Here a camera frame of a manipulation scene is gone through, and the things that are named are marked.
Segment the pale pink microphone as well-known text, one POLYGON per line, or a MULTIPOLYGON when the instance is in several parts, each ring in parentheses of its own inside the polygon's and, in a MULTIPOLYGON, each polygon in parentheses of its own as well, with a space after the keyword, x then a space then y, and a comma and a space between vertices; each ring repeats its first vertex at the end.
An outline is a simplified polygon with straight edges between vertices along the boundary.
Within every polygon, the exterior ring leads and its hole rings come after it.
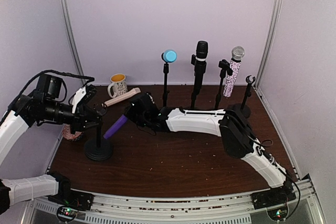
POLYGON ((112 106, 112 105, 120 103, 124 100, 127 100, 127 99, 135 96, 136 94, 139 94, 140 92, 141 92, 140 88, 133 88, 130 91, 126 92, 125 94, 122 94, 120 96, 117 96, 116 98, 112 98, 110 100, 105 101, 104 104, 106 106, 112 106))

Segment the purple microphone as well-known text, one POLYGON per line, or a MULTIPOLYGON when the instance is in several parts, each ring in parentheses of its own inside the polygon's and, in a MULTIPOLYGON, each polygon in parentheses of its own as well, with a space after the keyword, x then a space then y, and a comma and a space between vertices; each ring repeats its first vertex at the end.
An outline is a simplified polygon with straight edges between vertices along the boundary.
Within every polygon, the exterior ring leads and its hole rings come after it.
POLYGON ((128 118, 125 115, 121 115, 117 121, 105 132, 103 135, 104 139, 109 139, 112 135, 114 135, 119 129, 123 127, 125 123, 127 123, 128 118))

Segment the black stand for purple microphone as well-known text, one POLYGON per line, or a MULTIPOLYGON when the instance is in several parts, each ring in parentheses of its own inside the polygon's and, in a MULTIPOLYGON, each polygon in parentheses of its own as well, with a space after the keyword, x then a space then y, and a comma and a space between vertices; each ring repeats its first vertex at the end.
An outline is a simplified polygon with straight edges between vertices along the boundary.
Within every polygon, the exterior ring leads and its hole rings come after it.
POLYGON ((107 113, 107 105, 100 103, 95 106, 91 118, 86 124, 86 130, 95 128, 96 135, 88 139, 84 144, 85 156, 92 161, 105 161, 108 160, 113 154, 113 146, 109 140, 102 137, 102 117, 107 113))

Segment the black stand with blue microphone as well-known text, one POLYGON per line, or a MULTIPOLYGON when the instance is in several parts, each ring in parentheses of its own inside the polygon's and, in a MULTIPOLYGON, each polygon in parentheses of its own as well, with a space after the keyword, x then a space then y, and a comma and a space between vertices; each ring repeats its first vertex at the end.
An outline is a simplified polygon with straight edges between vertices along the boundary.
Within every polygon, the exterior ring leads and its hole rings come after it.
POLYGON ((164 87, 163 87, 163 95, 162 95, 162 101, 163 101, 163 107, 167 106, 167 97, 168 97, 168 89, 167 89, 167 79, 169 74, 169 64, 166 62, 163 66, 163 73, 164 73, 164 87))

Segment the blue microphone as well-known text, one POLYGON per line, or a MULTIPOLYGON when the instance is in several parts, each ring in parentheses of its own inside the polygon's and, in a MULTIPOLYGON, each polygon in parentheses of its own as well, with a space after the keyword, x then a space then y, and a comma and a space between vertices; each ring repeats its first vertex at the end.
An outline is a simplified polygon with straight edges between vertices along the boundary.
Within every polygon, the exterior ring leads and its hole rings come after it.
POLYGON ((168 49, 162 53, 161 58, 165 63, 173 63, 177 60, 177 53, 172 49, 168 49))

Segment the black stand with glitter microphone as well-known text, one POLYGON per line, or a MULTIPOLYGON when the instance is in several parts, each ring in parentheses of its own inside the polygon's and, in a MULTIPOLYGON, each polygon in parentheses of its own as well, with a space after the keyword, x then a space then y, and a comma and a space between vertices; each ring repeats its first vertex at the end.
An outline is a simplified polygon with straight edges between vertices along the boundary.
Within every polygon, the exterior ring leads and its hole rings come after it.
POLYGON ((220 70, 220 75, 219 75, 220 83, 219 83, 218 92, 215 98, 215 106, 214 106, 215 110, 218 109, 219 103, 221 101, 224 79, 227 75, 231 76, 233 74, 233 71, 230 67, 230 63, 225 59, 222 59, 221 61, 219 61, 218 67, 221 68, 221 70, 220 70))

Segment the black stand for pink microphone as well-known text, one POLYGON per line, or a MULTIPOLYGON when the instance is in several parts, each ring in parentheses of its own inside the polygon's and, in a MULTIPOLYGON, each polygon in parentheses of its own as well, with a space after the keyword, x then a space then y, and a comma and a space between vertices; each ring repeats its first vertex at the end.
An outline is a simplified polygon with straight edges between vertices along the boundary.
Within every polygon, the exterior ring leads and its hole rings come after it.
POLYGON ((250 79, 250 77, 251 75, 248 75, 245 79, 247 86, 242 102, 233 105, 233 110, 240 111, 245 118, 249 118, 251 116, 251 109, 246 103, 247 99, 251 97, 251 89, 254 82, 256 81, 256 77, 252 77, 252 79, 250 79))

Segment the silver glitter microphone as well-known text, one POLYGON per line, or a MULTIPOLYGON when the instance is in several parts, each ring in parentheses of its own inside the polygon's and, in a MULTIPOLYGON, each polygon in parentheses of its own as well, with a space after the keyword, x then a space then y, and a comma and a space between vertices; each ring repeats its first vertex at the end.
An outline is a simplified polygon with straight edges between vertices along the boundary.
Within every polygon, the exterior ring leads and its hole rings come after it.
POLYGON ((242 46, 236 46, 232 49, 232 57, 230 60, 230 69, 232 70, 232 75, 226 78, 226 83, 223 91, 223 95, 227 98, 230 97, 232 94, 244 55, 245 50, 242 46))

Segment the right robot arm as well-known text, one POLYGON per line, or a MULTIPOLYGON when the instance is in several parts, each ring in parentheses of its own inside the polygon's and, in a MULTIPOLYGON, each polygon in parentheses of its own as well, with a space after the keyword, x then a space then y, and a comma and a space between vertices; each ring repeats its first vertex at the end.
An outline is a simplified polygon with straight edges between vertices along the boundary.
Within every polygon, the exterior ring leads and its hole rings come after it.
POLYGON ((272 203, 279 204, 293 193, 290 175, 267 152, 266 145, 254 135, 239 111, 158 109, 149 93, 139 93, 130 100, 124 115, 137 126, 155 132, 197 132, 218 136, 228 156, 245 161, 265 179, 272 203))

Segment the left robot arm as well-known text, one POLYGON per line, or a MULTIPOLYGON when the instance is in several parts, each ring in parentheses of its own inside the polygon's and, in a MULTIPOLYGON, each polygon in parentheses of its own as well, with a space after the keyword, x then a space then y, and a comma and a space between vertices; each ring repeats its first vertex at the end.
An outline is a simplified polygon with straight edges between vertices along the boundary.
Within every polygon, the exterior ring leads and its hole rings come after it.
MULTIPOLYGON (((72 134, 99 126, 101 117, 87 106, 97 93, 93 81, 93 77, 56 70, 41 71, 28 80, 1 118, 1 161, 33 125, 65 124, 72 134), (60 89, 66 87, 63 77, 85 81, 67 104, 58 100, 60 89)), ((1 179, 1 212, 19 202, 42 196, 55 196, 64 205, 71 205, 76 199, 70 180, 57 172, 23 179, 1 179)))

